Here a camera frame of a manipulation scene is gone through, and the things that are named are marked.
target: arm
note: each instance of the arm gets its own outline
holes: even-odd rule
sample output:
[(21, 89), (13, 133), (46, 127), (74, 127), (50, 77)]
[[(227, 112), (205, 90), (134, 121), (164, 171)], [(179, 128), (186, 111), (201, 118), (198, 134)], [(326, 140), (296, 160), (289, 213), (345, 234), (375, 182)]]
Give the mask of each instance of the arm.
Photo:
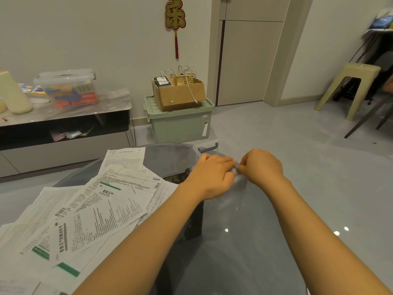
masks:
[(128, 235), (74, 295), (148, 294), (172, 244), (203, 200), (225, 193), (235, 175), (230, 157), (203, 154), (189, 177)]
[(277, 158), (268, 151), (253, 149), (238, 169), (272, 202), (312, 295), (393, 294), (302, 199), (284, 177)]

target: green plastic storage box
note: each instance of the green plastic storage box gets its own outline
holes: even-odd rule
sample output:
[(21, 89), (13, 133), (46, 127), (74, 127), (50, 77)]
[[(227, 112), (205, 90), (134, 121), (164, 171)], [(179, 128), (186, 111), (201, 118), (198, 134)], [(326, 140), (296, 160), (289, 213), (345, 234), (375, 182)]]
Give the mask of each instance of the green plastic storage box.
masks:
[(183, 143), (209, 137), (214, 104), (208, 98), (201, 107), (162, 112), (153, 96), (145, 96), (143, 108), (157, 143)]

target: red tassel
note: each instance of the red tassel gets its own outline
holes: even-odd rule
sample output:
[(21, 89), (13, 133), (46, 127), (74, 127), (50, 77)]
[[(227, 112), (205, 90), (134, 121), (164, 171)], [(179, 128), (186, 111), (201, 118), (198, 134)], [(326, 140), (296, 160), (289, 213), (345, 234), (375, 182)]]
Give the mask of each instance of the red tassel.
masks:
[(177, 31), (174, 31), (174, 50), (176, 53), (176, 59), (179, 59), (179, 46), (177, 45)]

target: left hand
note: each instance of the left hand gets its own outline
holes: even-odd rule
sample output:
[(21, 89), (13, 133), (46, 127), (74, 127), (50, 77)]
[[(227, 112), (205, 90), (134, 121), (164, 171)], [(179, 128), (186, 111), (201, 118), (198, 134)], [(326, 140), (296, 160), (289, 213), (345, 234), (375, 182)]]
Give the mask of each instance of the left hand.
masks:
[(204, 153), (182, 184), (195, 192), (200, 201), (213, 199), (231, 188), (235, 174), (230, 169), (235, 165), (231, 157)]

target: forearm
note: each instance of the forearm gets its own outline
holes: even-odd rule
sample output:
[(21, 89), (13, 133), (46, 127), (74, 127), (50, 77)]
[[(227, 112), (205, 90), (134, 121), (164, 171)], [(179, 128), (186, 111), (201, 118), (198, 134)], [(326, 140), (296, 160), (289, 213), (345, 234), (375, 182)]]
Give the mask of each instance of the forearm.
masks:
[(309, 207), (287, 179), (265, 188), (312, 295), (392, 294)]
[(148, 294), (176, 237), (199, 204), (181, 184), (86, 278), (74, 295)]

